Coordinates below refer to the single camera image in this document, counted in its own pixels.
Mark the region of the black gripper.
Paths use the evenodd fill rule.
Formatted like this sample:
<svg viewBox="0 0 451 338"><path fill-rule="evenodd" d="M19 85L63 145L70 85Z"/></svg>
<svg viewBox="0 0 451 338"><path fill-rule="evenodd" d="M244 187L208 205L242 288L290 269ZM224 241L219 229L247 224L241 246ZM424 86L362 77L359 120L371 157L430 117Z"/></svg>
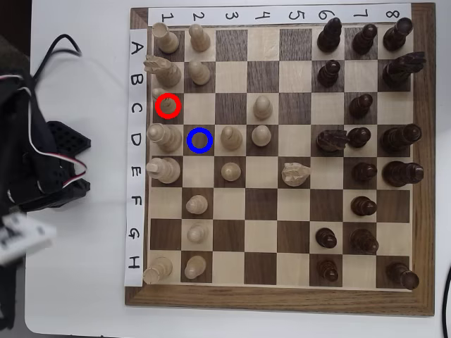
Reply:
<svg viewBox="0 0 451 338"><path fill-rule="evenodd" d="M12 262L1 266L1 331L12 330L16 318L16 276L23 262Z"/></svg>

